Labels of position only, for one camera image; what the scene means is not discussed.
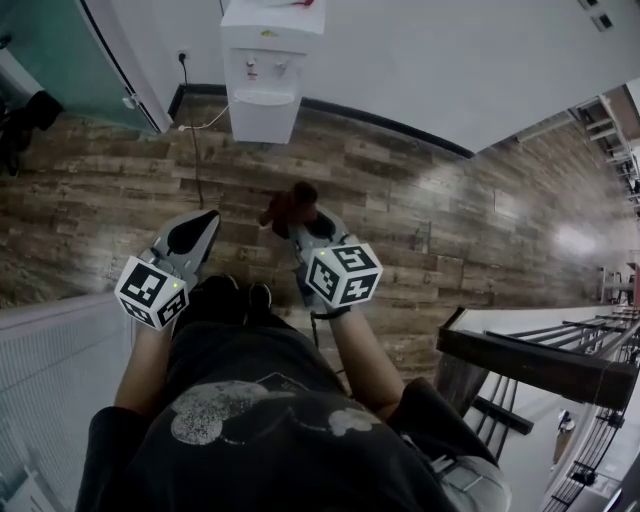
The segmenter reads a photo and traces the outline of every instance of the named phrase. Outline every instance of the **black t-shirt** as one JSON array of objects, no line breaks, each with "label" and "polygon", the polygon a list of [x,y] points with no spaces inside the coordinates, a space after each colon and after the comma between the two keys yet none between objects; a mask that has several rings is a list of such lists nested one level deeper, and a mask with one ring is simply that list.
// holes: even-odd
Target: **black t-shirt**
[{"label": "black t-shirt", "polygon": [[96,414],[77,511],[453,512],[430,458],[492,460],[426,381],[385,424],[292,330],[185,327],[165,399],[151,422]]}]

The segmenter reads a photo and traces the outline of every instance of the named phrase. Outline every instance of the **black object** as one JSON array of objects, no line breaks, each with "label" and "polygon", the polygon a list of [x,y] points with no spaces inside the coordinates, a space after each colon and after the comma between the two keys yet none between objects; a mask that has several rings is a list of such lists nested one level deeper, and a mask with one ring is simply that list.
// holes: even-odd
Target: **black object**
[{"label": "black object", "polygon": [[593,471],[576,471],[571,475],[571,479],[584,485],[585,487],[591,487],[596,483],[596,474]]},{"label": "black object", "polygon": [[603,14],[602,16],[600,16],[600,22],[602,23],[602,26],[606,29],[610,29],[611,27],[613,27],[611,18],[609,18],[609,16],[607,16],[606,14]]},{"label": "black object", "polygon": [[304,226],[311,235],[324,240],[333,240],[336,234],[336,227],[322,212],[318,212],[318,217],[313,222],[305,222]]},{"label": "black object", "polygon": [[33,95],[24,108],[3,114],[0,119],[0,164],[11,176],[18,174],[20,153],[29,147],[34,128],[47,130],[62,112],[62,105],[45,91]]},{"label": "black object", "polygon": [[[187,66],[184,61],[187,59],[187,54],[184,52],[180,52],[178,55],[178,60],[180,61],[180,65],[182,66],[182,70],[184,71],[184,87],[189,85],[189,78],[187,76]],[[200,150],[198,149],[198,139],[196,138],[196,128],[195,121],[193,120],[193,112],[191,111],[191,105],[187,104],[187,112],[189,114],[189,127],[191,131],[191,140],[193,141],[193,153],[195,156],[195,174],[196,174],[196,185],[198,187],[198,201],[200,203],[200,209],[204,210],[204,196],[202,195],[202,183],[200,182]]]},{"label": "black object", "polygon": [[11,34],[0,37],[0,50],[4,50],[11,42]]},{"label": "black object", "polygon": [[533,422],[523,418],[522,416],[518,416],[517,414],[499,406],[498,404],[494,404],[481,396],[476,397],[473,401],[472,407],[475,407],[482,413],[486,413],[487,416],[497,420],[503,425],[506,425],[510,429],[519,432],[523,436],[530,434],[533,430]]},{"label": "black object", "polygon": [[338,309],[334,309],[333,311],[329,311],[327,313],[316,313],[312,311],[309,316],[311,317],[311,329],[313,330],[313,342],[316,345],[316,348],[320,350],[320,340],[318,339],[318,326],[316,325],[316,319],[318,320],[334,320],[336,318],[340,318],[342,315],[351,311],[351,306],[343,306]]},{"label": "black object", "polygon": [[607,418],[610,427],[619,429],[624,426],[624,415],[620,412],[612,412]]},{"label": "black object", "polygon": [[210,212],[196,217],[188,222],[183,222],[171,230],[167,237],[167,245],[169,246],[169,254],[187,254],[200,240],[202,233],[206,231],[211,221],[220,214],[211,210]]}]

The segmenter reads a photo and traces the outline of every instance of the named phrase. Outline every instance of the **metal railing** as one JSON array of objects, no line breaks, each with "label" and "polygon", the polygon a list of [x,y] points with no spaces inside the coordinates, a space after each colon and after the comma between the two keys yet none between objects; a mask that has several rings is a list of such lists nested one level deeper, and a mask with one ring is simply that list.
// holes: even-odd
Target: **metal railing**
[{"label": "metal railing", "polygon": [[[637,345],[633,334],[617,344],[616,350],[616,362],[636,364]],[[595,483],[598,466],[624,423],[625,411],[626,408],[617,411],[604,407],[598,410],[582,450],[573,461],[563,483],[545,504],[543,512],[565,512],[585,487]]]},{"label": "metal railing", "polygon": [[[496,381],[496,385],[493,389],[493,393],[489,399],[489,402],[495,403],[500,408],[505,408],[508,412],[513,412],[513,406],[515,404],[516,395],[518,394],[518,381],[513,379],[507,379],[502,375],[498,376],[498,380]],[[509,402],[508,409],[506,408],[506,402]],[[491,423],[491,427],[487,435],[482,434],[482,429],[485,425],[485,422],[489,420]],[[495,451],[491,450],[491,442],[493,440],[494,433],[496,432],[496,428],[501,426],[500,432],[500,442]],[[487,445],[490,451],[492,451],[493,456],[496,458],[498,462],[500,462],[500,457],[502,456],[502,451],[504,450],[504,445],[507,441],[507,436],[509,435],[509,431],[513,428],[510,425],[502,424],[502,422],[498,418],[491,418],[487,411],[482,414],[482,418],[480,423],[475,429],[476,434],[482,442]]]},{"label": "metal railing", "polygon": [[622,345],[635,343],[638,332],[640,314],[635,311],[508,334],[443,327],[438,350],[576,402],[622,410],[638,370],[609,357]]}]

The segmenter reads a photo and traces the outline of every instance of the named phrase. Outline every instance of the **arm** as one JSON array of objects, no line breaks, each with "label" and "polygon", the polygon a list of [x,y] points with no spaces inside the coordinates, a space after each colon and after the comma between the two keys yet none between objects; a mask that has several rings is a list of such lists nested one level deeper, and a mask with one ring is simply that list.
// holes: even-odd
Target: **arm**
[{"label": "arm", "polygon": [[402,399],[404,382],[357,307],[331,320],[353,396],[386,420]]},{"label": "arm", "polygon": [[167,376],[173,323],[156,331],[140,325],[129,364],[116,393],[114,405],[152,417]]}]

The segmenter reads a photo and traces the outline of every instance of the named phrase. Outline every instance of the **doorframe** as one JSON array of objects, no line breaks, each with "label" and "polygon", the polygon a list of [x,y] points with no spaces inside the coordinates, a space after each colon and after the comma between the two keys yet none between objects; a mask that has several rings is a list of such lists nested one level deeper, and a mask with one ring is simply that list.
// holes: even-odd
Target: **doorframe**
[{"label": "doorframe", "polygon": [[162,108],[151,84],[142,72],[111,2],[74,1],[89,32],[120,78],[126,93],[136,101],[140,111],[157,133],[169,130],[173,119]]}]

